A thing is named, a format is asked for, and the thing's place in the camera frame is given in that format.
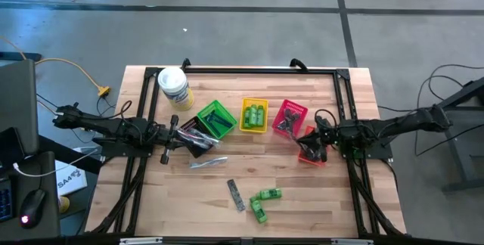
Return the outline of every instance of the green basket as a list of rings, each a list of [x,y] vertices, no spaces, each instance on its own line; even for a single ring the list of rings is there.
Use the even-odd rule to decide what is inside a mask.
[[[211,114],[213,111],[215,111],[215,114],[217,116],[220,116],[221,118],[231,123],[232,126],[229,128],[216,121],[206,121],[205,117]],[[217,139],[223,138],[237,125],[237,120],[234,118],[234,116],[232,116],[227,111],[227,109],[225,109],[225,107],[223,107],[223,105],[217,100],[212,101],[211,104],[203,108],[200,112],[197,113],[197,116],[200,121],[206,126],[206,128],[209,129],[210,133]]]

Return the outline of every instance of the white jar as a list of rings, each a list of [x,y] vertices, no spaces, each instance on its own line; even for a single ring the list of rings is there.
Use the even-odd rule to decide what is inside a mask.
[[[179,67],[167,67],[158,75],[158,84],[176,110],[188,110],[194,104],[194,94],[187,76]]]

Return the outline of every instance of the yellow cable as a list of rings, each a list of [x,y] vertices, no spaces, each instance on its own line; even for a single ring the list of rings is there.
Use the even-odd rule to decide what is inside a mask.
[[[27,59],[27,57],[25,57],[25,54],[23,53],[23,51],[22,51],[20,48],[18,48],[16,45],[14,45],[14,43],[13,43],[13,42],[8,41],[8,40],[7,40],[7,39],[6,39],[4,36],[0,36],[0,39],[2,39],[2,40],[4,40],[4,41],[6,41],[8,44],[10,44],[10,45],[11,45],[11,46],[13,46],[15,49],[17,49],[17,51],[20,53],[20,55],[22,55],[22,58],[23,58],[24,60],[26,60],[26,59]]]
[[[55,116],[57,115],[51,108],[47,107],[45,104],[43,104],[41,101],[37,101],[39,102],[40,105],[42,105],[42,107],[44,107],[45,109],[47,110],[50,110],[51,113],[53,113]]]
[[[44,62],[50,61],[50,60],[58,60],[58,61],[61,61],[61,62],[64,62],[64,63],[72,64],[73,66],[79,68],[79,70],[81,70],[84,73],[84,75],[87,76],[89,80],[91,80],[92,84],[95,85],[99,90],[101,90],[101,87],[99,86],[99,84],[97,84],[91,78],[91,76],[86,71],[84,71],[84,69],[80,65],[78,65],[74,62],[71,62],[70,60],[66,60],[66,59],[62,59],[62,58],[46,58],[46,59],[42,59],[42,60],[36,62],[36,64],[41,64],[41,63],[44,63]]]

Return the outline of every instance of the red basket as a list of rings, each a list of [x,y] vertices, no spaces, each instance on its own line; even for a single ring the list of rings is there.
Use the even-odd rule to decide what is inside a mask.
[[[274,132],[277,132],[286,137],[289,137],[287,132],[281,131],[280,129],[277,128],[279,123],[284,121],[284,110],[286,108],[289,108],[291,113],[299,113],[301,115],[301,117],[298,120],[296,120],[296,122],[294,122],[294,125],[293,125],[293,133],[295,136],[297,136],[297,133],[301,129],[301,125],[303,124],[304,119],[306,118],[306,114],[308,113],[308,108],[303,107],[299,104],[295,104],[289,100],[284,100],[282,102],[281,108],[279,108],[278,115],[275,116],[274,122],[272,123],[272,128],[274,129]]]
[[[304,135],[307,135],[309,134],[310,132],[314,131],[315,127],[313,126],[307,126],[306,127],[306,132],[304,133]],[[318,161],[318,162],[313,162],[311,160],[307,160],[305,157],[304,157],[304,153],[303,153],[303,150],[300,150],[299,151],[299,155],[297,156],[297,159],[299,161],[303,161],[303,162],[306,162],[306,163],[310,163],[312,165],[315,165],[315,166],[324,166],[324,162],[323,161]]]

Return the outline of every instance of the green battery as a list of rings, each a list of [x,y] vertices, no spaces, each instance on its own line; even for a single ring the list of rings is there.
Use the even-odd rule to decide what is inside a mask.
[[[257,105],[255,104],[250,107],[249,124],[251,126],[257,126]]]
[[[252,210],[254,211],[256,219],[259,223],[264,223],[267,220],[267,215],[265,214],[264,209],[262,209],[262,206],[258,200],[254,200],[252,203],[250,203],[250,207],[252,207]]]
[[[250,121],[250,108],[248,107],[244,112],[244,128],[252,127],[249,121]]]
[[[256,194],[259,200],[270,200],[282,197],[282,191],[279,188],[267,189]]]
[[[257,109],[257,126],[264,126],[264,107],[262,105],[259,105],[259,108]]]

